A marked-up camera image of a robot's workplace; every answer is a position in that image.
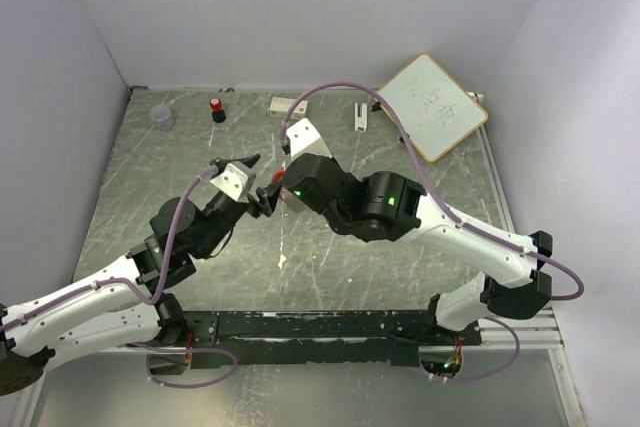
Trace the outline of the red handled metal keyring holder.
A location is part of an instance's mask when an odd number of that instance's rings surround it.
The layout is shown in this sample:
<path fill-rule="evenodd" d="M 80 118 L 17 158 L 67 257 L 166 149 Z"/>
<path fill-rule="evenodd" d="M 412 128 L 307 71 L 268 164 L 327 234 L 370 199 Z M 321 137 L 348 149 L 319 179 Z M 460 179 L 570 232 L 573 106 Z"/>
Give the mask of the red handled metal keyring holder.
<path fill-rule="evenodd" d="M 272 181 L 276 182 L 282 179 L 282 177 L 285 174 L 285 170 L 284 169 L 280 169 L 278 170 L 273 176 L 272 176 Z M 279 191 L 279 198 L 283 199 L 283 190 Z"/>

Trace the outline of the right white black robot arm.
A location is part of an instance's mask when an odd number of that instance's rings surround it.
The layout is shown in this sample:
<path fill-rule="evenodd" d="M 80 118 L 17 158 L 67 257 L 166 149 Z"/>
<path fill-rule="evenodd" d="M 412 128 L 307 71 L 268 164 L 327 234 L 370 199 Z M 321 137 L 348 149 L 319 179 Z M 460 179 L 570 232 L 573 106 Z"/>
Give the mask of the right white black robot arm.
<path fill-rule="evenodd" d="M 359 180 L 332 158 L 304 154 L 282 182 L 337 235 L 418 242 L 478 269 L 474 279 L 440 295 L 425 319 L 425 335 L 435 344 L 490 314 L 530 319 L 551 300 L 552 279 L 538 267 L 532 237 L 475 218 L 454 222 L 420 184 L 400 174 L 381 171 Z"/>

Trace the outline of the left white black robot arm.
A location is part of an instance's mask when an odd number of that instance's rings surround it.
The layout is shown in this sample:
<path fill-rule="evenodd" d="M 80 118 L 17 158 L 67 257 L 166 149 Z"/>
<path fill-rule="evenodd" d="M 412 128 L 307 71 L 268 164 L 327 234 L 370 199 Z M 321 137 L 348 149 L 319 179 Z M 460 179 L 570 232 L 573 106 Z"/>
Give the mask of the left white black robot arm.
<path fill-rule="evenodd" d="M 187 335 L 184 311 L 169 288 L 196 271 L 197 259 L 224 248 L 244 215 L 273 214 L 281 183 L 253 185 L 257 154 L 214 159 L 166 201 L 141 244 L 98 272 L 36 300 L 1 309 L 1 393 L 36 383 L 44 373 L 100 350 L 147 343 L 172 347 Z M 210 183 L 217 192 L 198 208 L 189 198 Z"/>

